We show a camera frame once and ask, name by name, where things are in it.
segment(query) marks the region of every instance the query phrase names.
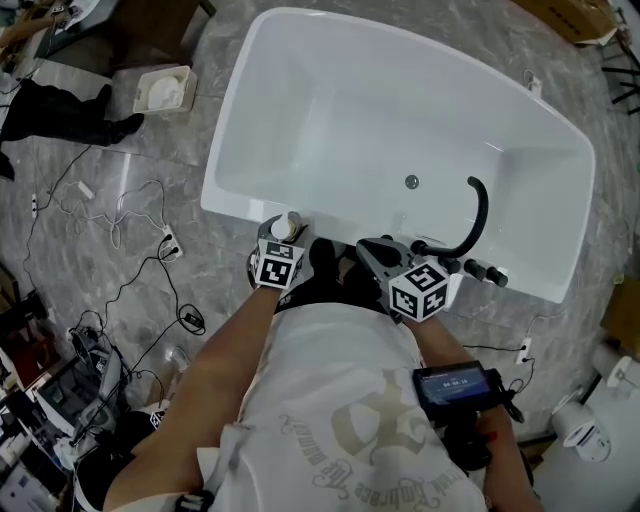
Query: gray marble floor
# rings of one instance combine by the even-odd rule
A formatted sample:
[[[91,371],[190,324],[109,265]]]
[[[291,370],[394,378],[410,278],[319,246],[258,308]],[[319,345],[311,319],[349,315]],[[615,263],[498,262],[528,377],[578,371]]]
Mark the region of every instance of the gray marble floor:
[[[558,400],[591,378],[589,356],[603,337],[599,321],[613,288],[613,277],[631,256],[638,213],[638,141],[640,122],[610,102],[607,79],[600,72],[602,52],[575,48],[510,0],[218,0],[218,14],[204,26],[194,52],[199,76],[194,108],[189,113],[149,116],[138,134],[110,148],[92,148],[70,170],[63,183],[83,180],[96,193],[87,201],[91,215],[113,215],[119,194],[155,179],[165,187],[164,218],[182,243],[185,256],[169,266],[180,300],[196,304],[204,314],[207,335],[213,333],[249,293],[244,260],[253,246],[256,226],[200,208],[204,166],[225,89],[252,20],[278,5],[310,7],[351,14],[396,25],[461,50],[520,81],[532,70],[543,81],[543,97],[591,140],[597,157],[593,207],[578,270],[564,305],[546,303],[520,293],[466,280],[457,302],[442,319],[461,341],[517,347],[532,319],[566,308],[563,315],[538,320],[531,328],[535,375],[516,402],[527,422],[521,436],[543,432]],[[113,79],[114,118],[131,111],[135,87],[147,69],[120,71]],[[64,87],[85,99],[105,79],[46,62],[36,80]],[[31,194],[40,204],[47,188],[83,146],[32,137],[4,143],[2,150],[16,169],[15,183],[0,181],[0,259],[30,290],[22,270],[31,226]],[[80,199],[69,187],[64,207]],[[160,215],[160,191],[149,186],[128,197],[125,206]],[[85,309],[104,312],[120,284],[135,274],[141,261],[155,252],[162,235],[141,218],[122,223],[122,246],[112,247],[105,225],[76,221],[56,202],[42,212],[27,262],[35,286],[54,313],[61,336]],[[170,322],[174,299],[162,270],[151,262],[140,279],[109,307],[106,332],[129,361],[138,356]],[[181,344],[195,354],[204,337],[173,327],[143,366],[157,368],[163,347]],[[70,347],[61,343],[61,351]],[[478,350],[506,382],[525,380],[530,365],[515,366],[513,354]],[[134,399],[139,399],[141,386]]]

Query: device screen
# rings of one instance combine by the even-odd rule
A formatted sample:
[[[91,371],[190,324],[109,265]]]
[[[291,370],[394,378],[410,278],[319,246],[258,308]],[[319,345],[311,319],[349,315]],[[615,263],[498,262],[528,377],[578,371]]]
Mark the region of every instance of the device screen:
[[[480,368],[461,368],[432,374],[422,377],[420,384],[429,402],[436,405],[451,404],[491,391]]]

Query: handheld device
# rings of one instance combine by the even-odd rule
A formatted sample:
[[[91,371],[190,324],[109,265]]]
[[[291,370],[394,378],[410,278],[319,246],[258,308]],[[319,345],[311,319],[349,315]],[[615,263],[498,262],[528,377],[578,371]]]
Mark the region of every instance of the handheld device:
[[[498,371],[478,361],[414,370],[413,384],[429,420],[446,427],[442,441],[451,460],[465,471],[491,462],[490,437],[475,428],[478,413],[504,405],[515,421],[524,421],[511,402],[515,391],[505,390]]]

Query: white bottle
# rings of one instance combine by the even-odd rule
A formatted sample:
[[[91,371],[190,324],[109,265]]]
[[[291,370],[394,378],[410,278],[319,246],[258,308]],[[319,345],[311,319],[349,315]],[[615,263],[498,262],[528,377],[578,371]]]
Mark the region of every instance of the white bottle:
[[[302,228],[302,217],[298,212],[287,212],[271,225],[271,234],[279,242],[290,242]]]

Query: white bathtub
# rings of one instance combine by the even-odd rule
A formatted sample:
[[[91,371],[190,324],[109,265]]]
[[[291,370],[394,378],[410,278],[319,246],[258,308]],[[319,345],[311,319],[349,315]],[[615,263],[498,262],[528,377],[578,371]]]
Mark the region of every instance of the white bathtub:
[[[489,66],[387,25],[279,8],[242,47],[201,203],[257,222],[295,209],[317,235],[350,244],[390,234],[454,247],[475,218],[475,176],[489,219],[467,257],[561,302],[594,167],[577,128]]]

